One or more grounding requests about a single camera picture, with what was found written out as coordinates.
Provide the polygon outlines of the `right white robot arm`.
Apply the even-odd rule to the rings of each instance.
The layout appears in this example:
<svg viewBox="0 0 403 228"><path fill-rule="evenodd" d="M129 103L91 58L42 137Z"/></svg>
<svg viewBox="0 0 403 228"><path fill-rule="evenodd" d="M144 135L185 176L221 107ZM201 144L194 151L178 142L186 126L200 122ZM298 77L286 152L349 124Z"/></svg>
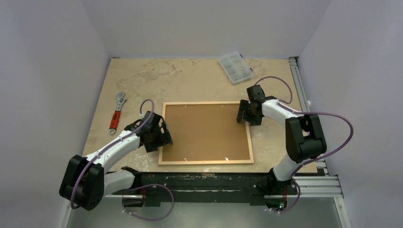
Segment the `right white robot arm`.
<svg viewBox="0 0 403 228"><path fill-rule="evenodd" d="M267 188L279 193L285 188L297 167L317 158L327 150L322 125L317 114L300 113L273 96L266 96L259 85L247 88L247 100L241 100L236 121L260 126L264 117L285 128L286 155L269 171Z"/></svg>

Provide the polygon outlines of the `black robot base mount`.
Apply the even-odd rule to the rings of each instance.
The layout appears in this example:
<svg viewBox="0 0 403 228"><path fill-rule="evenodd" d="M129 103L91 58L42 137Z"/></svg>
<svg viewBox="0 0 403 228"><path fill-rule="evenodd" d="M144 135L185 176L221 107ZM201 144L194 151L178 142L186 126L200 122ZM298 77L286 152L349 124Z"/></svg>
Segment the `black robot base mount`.
<svg viewBox="0 0 403 228"><path fill-rule="evenodd" d="M298 194L291 180L276 181L268 172L135 172L123 195L138 195L146 207L162 202L248 203L277 207Z"/></svg>

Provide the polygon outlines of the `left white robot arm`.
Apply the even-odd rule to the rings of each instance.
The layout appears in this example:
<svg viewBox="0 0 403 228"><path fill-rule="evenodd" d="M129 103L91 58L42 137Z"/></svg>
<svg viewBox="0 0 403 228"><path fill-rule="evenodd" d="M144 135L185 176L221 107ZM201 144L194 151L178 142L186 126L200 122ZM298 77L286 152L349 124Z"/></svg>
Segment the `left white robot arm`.
<svg viewBox="0 0 403 228"><path fill-rule="evenodd" d="M104 196L120 190L137 194L142 182L132 171L121 169L111 172L110 169L141 147L146 152L155 152L171 143L173 140L165 119L148 111L101 149L85 157L73 156L67 164L58 193L70 201L71 208L85 210L94 209Z"/></svg>

